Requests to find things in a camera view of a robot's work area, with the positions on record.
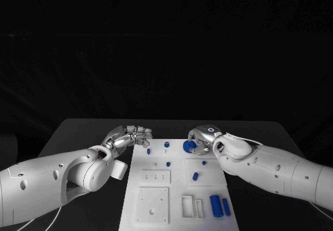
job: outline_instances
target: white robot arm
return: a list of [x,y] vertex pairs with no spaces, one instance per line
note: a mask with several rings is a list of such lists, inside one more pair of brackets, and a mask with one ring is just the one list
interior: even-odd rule
[[212,150],[224,171],[240,176],[266,191],[303,199],[333,211],[333,168],[296,154],[224,133],[214,125],[197,127],[189,151],[205,155]]
[[120,126],[103,144],[28,160],[0,172],[0,227],[27,222],[77,197],[96,192],[110,176],[123,179],[127,164],[116,160],[127,146],[149,146],[152,130]]

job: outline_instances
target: blue object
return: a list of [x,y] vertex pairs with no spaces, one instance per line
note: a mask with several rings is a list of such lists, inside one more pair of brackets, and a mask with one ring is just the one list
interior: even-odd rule
[[197,143],[194,141],[185,141],[185,144],[184,144],[184,149],[188,153],[192,153],[189,151],[191,148],[197,148]]
[[225,198],[223,199],[223,202],[224,202],[224,210],[225,210],[225,214],[230,216],[230,215],[231,215],[231,210],[230,210],[228,201],[227,201],[227,199],[225,199]]
[[221,205],[221,197],[214,195],[210,197],[211,205],[214,210],[214,217],[221,218],[224,216],[223,205]]
[[198,176],[200,176],[200,173],[198,173],[198,172],[195,172],[194,180],[198,180]]

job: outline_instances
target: gray table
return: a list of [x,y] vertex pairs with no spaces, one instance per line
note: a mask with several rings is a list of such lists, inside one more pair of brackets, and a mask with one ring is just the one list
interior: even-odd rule
[[[202,124],[214,124],[231,134],[257,140],[267,146],[285,149],[305,157],[286,129],[277,122],[127,119],[65,120],[40,157],[99,145],[107,133],[119,125],[139,125],[151,128],[156,139],[187,139],[188,132]],[[132,152],[133,147],[119,158],[129,166]],[[227,174],[225,178],[241,231],[333,230],[333,221],[322,215],[309,202],[269,193],[237,176]],[[100,191],[74,199],[64,206],[50,230],[117,231],[127,180],[129,171],[123,180],[110,178]],[[57,212],[58,210],[40,217],[25,230],[44,231]]]

